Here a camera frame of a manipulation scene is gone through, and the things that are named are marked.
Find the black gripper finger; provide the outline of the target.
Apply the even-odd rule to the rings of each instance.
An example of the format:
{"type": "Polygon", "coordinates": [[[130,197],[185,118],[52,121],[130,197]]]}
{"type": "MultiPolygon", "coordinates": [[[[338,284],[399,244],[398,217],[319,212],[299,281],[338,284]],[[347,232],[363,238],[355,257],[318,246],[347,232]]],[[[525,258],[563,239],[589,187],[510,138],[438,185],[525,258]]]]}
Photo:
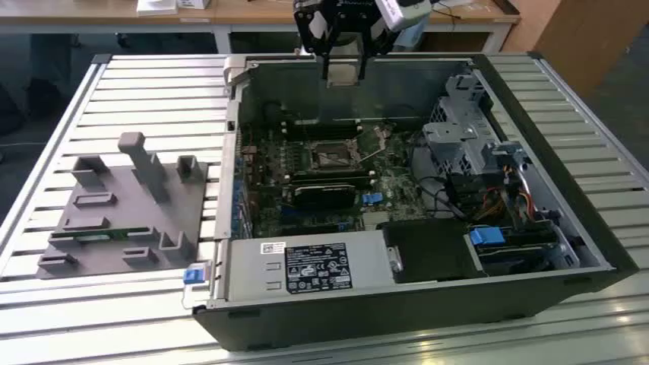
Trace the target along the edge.
{"type": "Polygon", "coordinates": [[[395,41],[395,33],[391,32],[383,22],[375,22],[361,31],[358,80],[365,78],[366,65],[371,58],[391,51],[395,41]]]}
{"type": "Polygon", "coordinates": [[[330,26],[318,8],[297,8],[294,11],[294,23],[303,50],[310,53],[319,63],[321,78],[329,76],[329,42],[330,26]]]}

